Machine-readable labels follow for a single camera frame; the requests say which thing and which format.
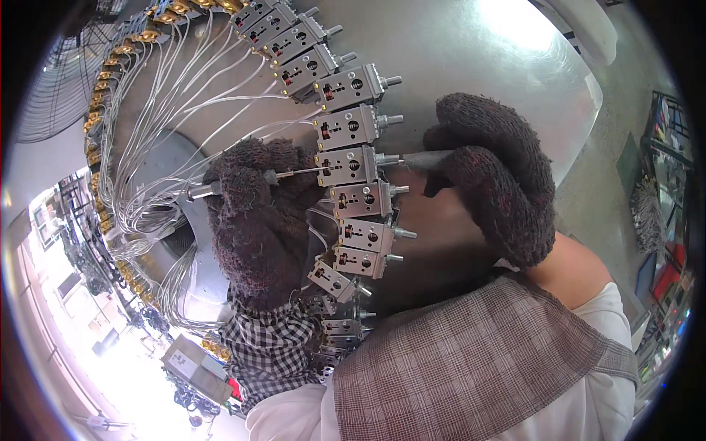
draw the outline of worker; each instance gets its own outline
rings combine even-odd
[[[312,167],[313,150],[248,140],[205,175],[230,188],[207,205],[231,281],[225,368],[240,384],[251,441],[626,436],[637,380],[630,327],[605,265],[555,232],[550,161],[536,133],[483,97],[448,95],[436,110],[424,146],[454,152],[429,172],[424,194],[453,187],[515,271],[385,319],[324,385],[309,355],[317,318],[296,300],[306,209],[323,193],[315,176],[278,186],[262,178]]]

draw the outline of glove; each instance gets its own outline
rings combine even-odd
[[[224,152],[203,175],[204,184],[221,182],[222,194],[205,198],[208,221],[230,292],[245,308],[278,308],[301,288],[309,247],[306,210],[325,189],[316,174],[297,174],[271,186],[263,172],[314,167],[315,154],[291,140],[265,144],[249,138]]]
[[[436,102],[426,150],[454,150],[427,176],[424,195],[455,187],[486,241],[526,270],[554,245],[554,180],[537,134],[510,107],[455,93]]]

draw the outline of metal rod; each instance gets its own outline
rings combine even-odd
[[[294,176],[295,174],[300,174],[300,173],[310,173],[312,171],[321,171],[321,170],[326,170],[328,167],[314,167],[312,169],[304,169],[304,170],[294,170],[294,171],[284,171],[282,173],[276,173],[275,176],[277,179],[280,178],[287,178],[289,176]]]

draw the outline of white wall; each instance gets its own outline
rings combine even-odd
[[[86,167],[83,120],[48,140],[15,144],[2,183],[2,229],[32,199],[68,175]]]

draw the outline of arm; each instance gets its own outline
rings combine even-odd
[[[597,255],[561,233],[541,263],[527,270],[537,286],[572,310],[598,295],[613,279]]]
[[[245,308],[236,299],[231,306],[233,317],[218,333],[231,351],[224,369],[240,385],[244,414],[273,395],[320,384],[305,349],[314,334],[313,317],[295,303],[266,312]]]

